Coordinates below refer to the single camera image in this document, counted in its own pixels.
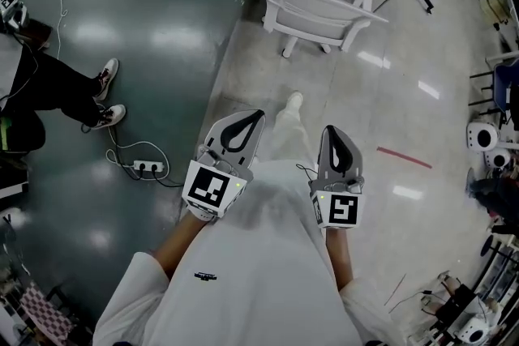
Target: logo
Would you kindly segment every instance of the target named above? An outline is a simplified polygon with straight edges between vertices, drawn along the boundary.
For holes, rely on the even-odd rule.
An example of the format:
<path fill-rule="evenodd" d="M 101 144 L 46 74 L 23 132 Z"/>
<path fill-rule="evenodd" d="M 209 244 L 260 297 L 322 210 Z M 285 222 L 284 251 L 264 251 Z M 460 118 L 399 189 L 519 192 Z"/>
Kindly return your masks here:
<path fill-rule="evenodd" d="M 216 280 L 218 278 L 214 274 L 206 274 L 205 272 L 196 272 L 195 277 L 200 278 L 202 281 Z"/>
<path fill-rule="evenodd" d="M 354 225 L 357 223 L 358 199 L 348 194 L 333 194 L 330 205 L 330 223 Z"/>
<path fill-rule="evenodd" d="M 317 223 L 322 224 L 323 217 L 321 216 L 321 210 L 319 208 L 319 202 L 317 201 L 317 198 L 314 198 L 314 200 L 312 200 L 312 203 L 314 204 L 315 218 L 317 218 Z"/>
<path fill-rule="evenodd" d="M 189 189 L 189 196 L 200 202 L 219 207 L 228 184 L 228 177 L 200 168 Z"/>

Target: white t-shirt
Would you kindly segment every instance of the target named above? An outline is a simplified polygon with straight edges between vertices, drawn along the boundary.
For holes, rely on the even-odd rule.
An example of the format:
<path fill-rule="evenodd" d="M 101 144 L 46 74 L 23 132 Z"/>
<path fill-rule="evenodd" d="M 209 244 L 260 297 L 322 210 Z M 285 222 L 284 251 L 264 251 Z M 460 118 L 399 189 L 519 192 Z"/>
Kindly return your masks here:
<path fill-rule="evenodd" d="M 255 180 L 199 233 L 171 282 L 153 257 L 137 253 L 97 324 L 94 346 L 403 344 L 372 287 L 354 280 L 337 291 L 295 163 L 255 165 Z"/>

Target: sleeve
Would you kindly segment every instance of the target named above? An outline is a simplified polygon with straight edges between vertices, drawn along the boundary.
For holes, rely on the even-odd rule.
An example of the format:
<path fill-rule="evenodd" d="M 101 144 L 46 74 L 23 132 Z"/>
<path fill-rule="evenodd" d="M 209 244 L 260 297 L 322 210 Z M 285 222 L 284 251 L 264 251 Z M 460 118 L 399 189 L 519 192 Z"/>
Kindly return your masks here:
<path fill-rule="evenodd" d="M 138 252 L 97 322 L 93 346 L 119 341 L 140 344 L 148 319 L 161 303 L 169 279 L 151 255 Z"/>
<path fill-rule="evenodd" d="M 388 346 L 405 344 L 404 336 L 379 299 L 373 284 L 365 279 L 354 279 L 340 294 L 346 313 L 364 344 L 371 340 L 384 342 Z"/>

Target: shoelace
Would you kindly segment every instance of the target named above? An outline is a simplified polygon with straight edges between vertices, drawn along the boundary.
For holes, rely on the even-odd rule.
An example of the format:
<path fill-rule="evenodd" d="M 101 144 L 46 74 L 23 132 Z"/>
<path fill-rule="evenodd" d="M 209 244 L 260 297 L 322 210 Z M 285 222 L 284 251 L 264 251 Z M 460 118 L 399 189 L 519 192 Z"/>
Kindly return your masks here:
<path fill-rule="evenodd" d="M 108 70 L 105 68 L 97 77 L 101 83 L 103 83 L 104 79 L 108 76 Z"/>
<path fill-rule="evenodd" d="M 102 122 L 109 122 L 111 121 L 110 118 L 114 115 L 114 111 L 111 109 L 107 109 L 103 113 L 101 113 L 101 121 Z"/>

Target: gray floor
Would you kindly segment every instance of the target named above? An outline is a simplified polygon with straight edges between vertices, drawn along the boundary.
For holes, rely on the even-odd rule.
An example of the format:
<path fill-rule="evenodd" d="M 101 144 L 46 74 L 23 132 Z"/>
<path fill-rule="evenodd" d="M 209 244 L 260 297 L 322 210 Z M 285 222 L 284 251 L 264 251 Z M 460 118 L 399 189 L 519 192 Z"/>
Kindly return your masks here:
<path fill-rule="evenodd" d="M 265 2 L 259 2 L 234 30 L 212 112 L 214 121 L 244 109 L 265 111 L 259 161 L 268 154 L 275 116 L 294 90 L 304 96 L 301 120 L 315 158 L 327 124 L 352 138 L 366 179 L 362 223 L 348 231 L 354 275 L 375 283 L 382 299 L 405 276 L 389 308 L 427 289 L 445 270 L 470 285 L 486 261 L 479 252 L 489 217 L 464 192 L 469 167 L 484 174 L 483 158 L 467 150 L 465 128 L 467 104 L 481 99 L 479 87 L 490 83 L 469 76 L 489 70 L 485 56 L 500 51 L 499 37 L 478 0 L 432 1 L 432 15 L 418 0 L 388 1 L 377 13 L 389 23 L 362 30 L 348 53 L 332 47 L 325 54 L 315 43 L 298 41 L 288 59 L 281 56 L 287 36 L 263 29 Z M 403 329 L 429 318 L 419 302 L 416 297 L 392 313 Z"/>
<path fill-rule="evenodd" d="M 32 17 L 56 26 L 59 0 L 24 0 Z M 217 69 L 242 0 L 64 0 L 61 59 L 89 76 L 111 57 L 120 71 L 108 104 L 127 106 L 122 144 L 149 140 L 181 181 Z M 48 53 L 56 56 L 53 35 Z M 18 239 L 36 282 L 63 291 L 92 320 L 103 310 L 131 256 L 154 249 L 179 214 L 179 192 L 132 182 L 105 160 L 107 131 L 84 135 L 61 112 L 40 113 L 47 141 L 28 158 L 30 192 Z M 124 153 L 161 160 L 148 147 Z"/>

